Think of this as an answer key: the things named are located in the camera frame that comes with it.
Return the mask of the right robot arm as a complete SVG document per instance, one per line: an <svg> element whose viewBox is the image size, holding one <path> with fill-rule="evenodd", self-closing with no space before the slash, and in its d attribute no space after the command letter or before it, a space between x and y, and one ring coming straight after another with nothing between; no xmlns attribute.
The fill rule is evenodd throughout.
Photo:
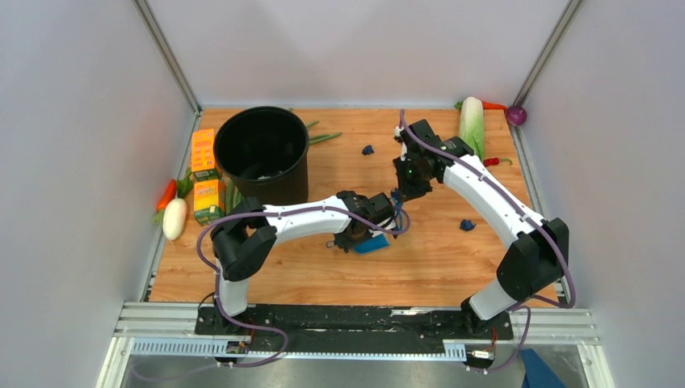
<svg viewBox="0 0 685 388"><path fill-rule="evenodd" d="M394 137L401 144L393 161L399 201L425 196L436 180L464 198L506 247L495 278L462 304L466 311L460 325L466 335L483 337L493 318L567 274L567 225L560 218L546 220L518 200L463 140L441 140L426 120L401 120Z"/></svg>

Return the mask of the blue dustpan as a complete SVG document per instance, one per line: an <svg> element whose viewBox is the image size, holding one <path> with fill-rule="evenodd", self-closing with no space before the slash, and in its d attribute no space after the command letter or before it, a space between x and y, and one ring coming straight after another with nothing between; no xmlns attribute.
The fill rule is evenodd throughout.
<svg viewBox="0 0 685 388"><path fill-rule="evenodd" d="M357 255L370 254L389 246L390 243L383 234L379 234L375 237L363 238L359 241L352 241L343 235L335 235L333 240L326 242L327 248L337 247L345 253L352 252Z"/></svg>

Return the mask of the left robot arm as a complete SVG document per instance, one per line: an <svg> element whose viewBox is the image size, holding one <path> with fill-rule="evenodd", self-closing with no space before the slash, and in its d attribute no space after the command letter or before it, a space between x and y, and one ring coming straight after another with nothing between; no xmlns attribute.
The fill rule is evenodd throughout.
<svg viewBox="0 0 685 388"><path fill-rule="evenodd" d="M244 330L249 279L280 244L330 234L334 247L349 252L384 234L397 237L408 225L408 217L384 193L367 197L341 191L320 201L285 206L245 198L203 232L212 240L216 261L217 326L228 335Z"/></svg>

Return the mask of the blue hand brush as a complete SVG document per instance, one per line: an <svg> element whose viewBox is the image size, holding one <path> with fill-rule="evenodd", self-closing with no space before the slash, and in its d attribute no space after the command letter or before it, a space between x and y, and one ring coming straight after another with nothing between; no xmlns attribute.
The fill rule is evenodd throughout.
<svg viewBox="0 0 685 388"><path fill-rule="evenodd" d="M399 199L398 188L393 188L390 191L390 199L393 202L393 208L395 210L395 230L402 230L404 227L404 217L402 215L402 202Z"/></svg>

